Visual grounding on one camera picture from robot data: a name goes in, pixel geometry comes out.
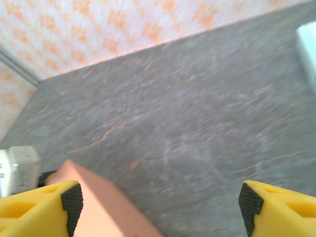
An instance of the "white object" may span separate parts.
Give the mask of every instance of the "white object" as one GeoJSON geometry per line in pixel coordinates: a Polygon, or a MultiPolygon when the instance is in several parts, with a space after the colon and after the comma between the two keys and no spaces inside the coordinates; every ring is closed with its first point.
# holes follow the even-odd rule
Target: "white object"
{"type": "Polygon", "coordinates": [[[33,147],[0,150],[1,198],[37,188],[40,175],[40,157],[33,147]]]}
{"type": "Polygon", "coordinates": [[[297,31],[297,50],[308,82],[316,94],[316,22],[300,26],[297,31]]]}

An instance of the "wall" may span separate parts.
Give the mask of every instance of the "wall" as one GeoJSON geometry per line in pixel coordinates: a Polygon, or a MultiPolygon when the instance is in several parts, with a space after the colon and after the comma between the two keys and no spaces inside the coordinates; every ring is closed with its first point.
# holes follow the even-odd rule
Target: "wall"
{"type": "Polygon", "coordinates": [[[0,140],[13,124],[35,88],[0,63],[0,140]]]}
{"type": "Polygon", "coordinates": [[[42,79],[308,0],[0,0],[0,45],[42,79]]]}

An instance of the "gray floor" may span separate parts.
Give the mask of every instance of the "gray floor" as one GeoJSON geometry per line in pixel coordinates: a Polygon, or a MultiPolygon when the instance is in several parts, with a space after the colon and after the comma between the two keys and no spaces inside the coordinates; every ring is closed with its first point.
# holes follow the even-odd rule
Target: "gray floor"
{"type": "Polygon", "coordinates": [[[44,81],[1,147],[113,180],[167,237],[244,237],[246,179],[316,195],[311,2],[44,81]]]}

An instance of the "white box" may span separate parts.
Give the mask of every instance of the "white box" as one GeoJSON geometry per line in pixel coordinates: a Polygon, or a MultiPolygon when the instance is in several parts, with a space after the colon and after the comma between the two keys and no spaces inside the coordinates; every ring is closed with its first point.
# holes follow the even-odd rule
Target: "white box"
{"type": "Polygon", "coordinates": [[[300,26],[297,31],[297,51],[308,82],[312,91],[316,94],[316,22],[300,26]]]}

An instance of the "wallpaper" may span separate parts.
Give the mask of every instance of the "wallpaper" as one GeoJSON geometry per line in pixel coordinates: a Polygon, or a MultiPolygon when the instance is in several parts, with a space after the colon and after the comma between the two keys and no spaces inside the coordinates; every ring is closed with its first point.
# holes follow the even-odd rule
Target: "wallpaper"
{"type": "Polygon", "coordinates": [[[42,79],[308,0],[0,0],[0,45],[42,79]]]}
{"type": "Polygon", "coordinates": [[[13,124],[35,88],[0,63],[0,140],[13,124]]]}

